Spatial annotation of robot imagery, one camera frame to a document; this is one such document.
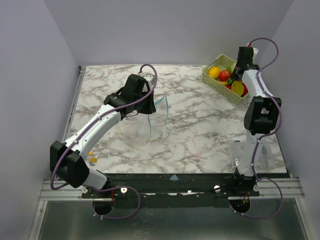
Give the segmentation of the clear zip top bag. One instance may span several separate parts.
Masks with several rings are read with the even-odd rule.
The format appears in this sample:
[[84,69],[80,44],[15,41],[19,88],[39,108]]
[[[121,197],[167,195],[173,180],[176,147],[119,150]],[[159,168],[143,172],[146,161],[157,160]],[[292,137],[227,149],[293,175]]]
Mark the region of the clear zip top bag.
[[169,103],[167,95],[162,95],[154,102],[156,112],[152,114],[138,113],[136,110],[121,121],[119,132],[124,142],[144,145],[158,137],[166,126],[169,117]]

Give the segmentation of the yellow red mango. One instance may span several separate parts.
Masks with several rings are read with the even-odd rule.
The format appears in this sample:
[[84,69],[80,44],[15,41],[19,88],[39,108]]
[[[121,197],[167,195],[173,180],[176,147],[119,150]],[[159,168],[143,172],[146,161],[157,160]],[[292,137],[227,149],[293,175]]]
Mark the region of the yellow red mango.
[[234,81],[231,85],[231,90],[241,97],[244,94],[245,88],[242,82]]

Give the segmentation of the green white cabbage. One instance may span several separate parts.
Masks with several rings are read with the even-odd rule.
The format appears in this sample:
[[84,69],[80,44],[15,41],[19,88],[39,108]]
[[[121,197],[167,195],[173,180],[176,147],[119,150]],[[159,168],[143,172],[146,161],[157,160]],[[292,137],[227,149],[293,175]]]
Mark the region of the green white cabbage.
[[237,65],[237,61],[234,61],[230,66],[229,66],[229,71],[232,74],[234,72],[234,69]]

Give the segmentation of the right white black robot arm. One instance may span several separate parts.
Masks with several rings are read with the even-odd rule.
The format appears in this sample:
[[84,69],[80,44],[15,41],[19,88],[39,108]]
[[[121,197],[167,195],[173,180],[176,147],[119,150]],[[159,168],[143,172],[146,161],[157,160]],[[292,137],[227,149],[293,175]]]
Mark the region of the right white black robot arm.
[[244,152],[230,183],[230,191],[236,196],[243,195],[256,184],[257,163],[265,138],[275,133],[282,104],[281,99],[274,97],[262,80],[260,67],[254,64],[256,54],[257,51],[249,45],[240,47],[232,73],[236,80],[244,83],[250,95],[250,104],[244,116]]

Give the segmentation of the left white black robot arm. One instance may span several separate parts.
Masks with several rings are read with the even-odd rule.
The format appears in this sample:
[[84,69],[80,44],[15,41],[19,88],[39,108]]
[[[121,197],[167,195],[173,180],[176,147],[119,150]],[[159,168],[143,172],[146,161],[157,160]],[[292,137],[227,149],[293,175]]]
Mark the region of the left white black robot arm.
[[59,177],[74,188],[93,188],[99,197],[107,197],[111,191],[108,177],[90,168],[85,160],[105,133],[127,115],[134,111],[145,115],[156,112],[155,85],[154,75],[129,75],[125,85],[105,98],[97,113],[81,130],[64,142],[55,141],[50,146],[50,170],[53,177]]

